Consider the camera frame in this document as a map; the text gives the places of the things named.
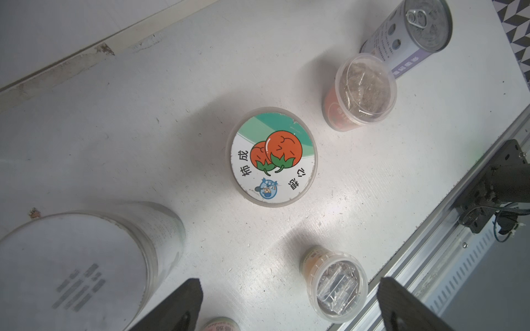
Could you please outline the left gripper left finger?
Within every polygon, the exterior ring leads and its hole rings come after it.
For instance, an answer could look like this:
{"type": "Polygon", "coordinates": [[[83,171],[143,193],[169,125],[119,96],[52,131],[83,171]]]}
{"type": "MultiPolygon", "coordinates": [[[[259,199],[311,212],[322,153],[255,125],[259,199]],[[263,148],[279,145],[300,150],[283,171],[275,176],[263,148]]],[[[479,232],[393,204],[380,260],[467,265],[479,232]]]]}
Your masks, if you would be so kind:
{"type": "Polygon", "coordinates": [[[194,331],[204,293],[199,279],[188,279],[136,323],[132,331],[194,331]]]}

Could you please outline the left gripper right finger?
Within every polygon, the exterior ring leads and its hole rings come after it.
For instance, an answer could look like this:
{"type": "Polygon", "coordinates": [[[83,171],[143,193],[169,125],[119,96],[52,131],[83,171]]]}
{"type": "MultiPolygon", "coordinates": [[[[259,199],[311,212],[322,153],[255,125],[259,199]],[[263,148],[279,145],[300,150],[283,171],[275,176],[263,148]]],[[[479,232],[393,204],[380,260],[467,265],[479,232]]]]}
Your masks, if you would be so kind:
{"type": "Polygon", "coordinates": [[[453,330],[394,278],[381,278],[376,297],[386,330],[453,330]]]}

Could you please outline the small cup yellow label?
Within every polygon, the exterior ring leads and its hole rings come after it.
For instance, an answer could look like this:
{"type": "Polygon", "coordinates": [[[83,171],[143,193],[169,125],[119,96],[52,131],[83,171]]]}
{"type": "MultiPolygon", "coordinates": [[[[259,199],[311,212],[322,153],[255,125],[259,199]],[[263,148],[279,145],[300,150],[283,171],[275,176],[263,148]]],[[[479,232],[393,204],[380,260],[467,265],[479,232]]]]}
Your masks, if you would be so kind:
{"type": "Polygon", "coordinates": [[[313,309],[332,324],[353,320],[365,305],[369,281],[350,254],[315,245],[304,254],[300,273],[313,309]]]}

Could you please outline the white lid seed jar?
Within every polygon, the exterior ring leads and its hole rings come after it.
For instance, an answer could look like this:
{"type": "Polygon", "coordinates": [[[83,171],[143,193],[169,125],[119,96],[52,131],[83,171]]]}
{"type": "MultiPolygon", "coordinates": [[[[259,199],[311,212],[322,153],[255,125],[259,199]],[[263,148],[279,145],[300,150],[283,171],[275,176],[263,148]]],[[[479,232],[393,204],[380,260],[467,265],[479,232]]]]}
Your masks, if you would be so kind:
{"type": "Polygon", "coordinates": [[[126,330],[183,255],[154,203],[48,215],[1,240],[2,330],[126,330]]]}

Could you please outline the red jar with printed lid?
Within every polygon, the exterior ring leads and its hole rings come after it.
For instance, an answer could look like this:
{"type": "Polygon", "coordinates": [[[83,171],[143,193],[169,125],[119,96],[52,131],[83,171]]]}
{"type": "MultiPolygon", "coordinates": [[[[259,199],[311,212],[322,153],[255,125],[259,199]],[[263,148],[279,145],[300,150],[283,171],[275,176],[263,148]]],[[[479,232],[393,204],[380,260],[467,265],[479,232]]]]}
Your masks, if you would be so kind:
{"type": "Polygon", "coordinates": [[[231,178],[245,199],[268,208],[301,199],[317,175],[317,145],[295,114],[263,107],[246,114],[227,141],[231,178]]]}

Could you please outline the clear cup orange contents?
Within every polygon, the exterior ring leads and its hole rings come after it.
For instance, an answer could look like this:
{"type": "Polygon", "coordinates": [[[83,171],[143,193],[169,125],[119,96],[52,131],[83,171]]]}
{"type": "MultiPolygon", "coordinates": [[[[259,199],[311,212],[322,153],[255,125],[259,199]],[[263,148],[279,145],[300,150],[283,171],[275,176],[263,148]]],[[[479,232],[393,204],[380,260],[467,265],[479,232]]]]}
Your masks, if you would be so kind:
{"type": "Polygon", "coordinates": [[[339,132],[383,121],[396,104],[396,79],[377,57],[361,53],[341,65],[323,103],[328,125],[339,132]]]}

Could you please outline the tin can pull-tab lid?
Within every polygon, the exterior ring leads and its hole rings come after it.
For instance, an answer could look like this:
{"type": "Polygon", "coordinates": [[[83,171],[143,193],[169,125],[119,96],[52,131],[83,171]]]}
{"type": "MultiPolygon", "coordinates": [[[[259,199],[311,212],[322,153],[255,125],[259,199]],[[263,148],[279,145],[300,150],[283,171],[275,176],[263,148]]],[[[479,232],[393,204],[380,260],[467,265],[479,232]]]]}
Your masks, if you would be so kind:
{"type": "Polygon", "coordinates": [[[450,43],[451,11],[445,0],[404,0],[360,48],[386,63],[395,78],[450,43]]]}

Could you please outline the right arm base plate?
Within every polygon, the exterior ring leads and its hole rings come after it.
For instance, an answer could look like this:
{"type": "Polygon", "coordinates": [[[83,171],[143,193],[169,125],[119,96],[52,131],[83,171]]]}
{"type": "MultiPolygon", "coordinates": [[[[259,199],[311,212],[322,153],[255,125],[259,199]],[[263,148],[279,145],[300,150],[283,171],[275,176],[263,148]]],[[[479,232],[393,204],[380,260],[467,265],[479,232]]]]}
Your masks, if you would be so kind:
{"type": "Polygon", "coordinates": [[[520,144],[502,144],[455,201],[459,224],[478,234],[502,204],[529,203],[529,162],[520,144]]]}

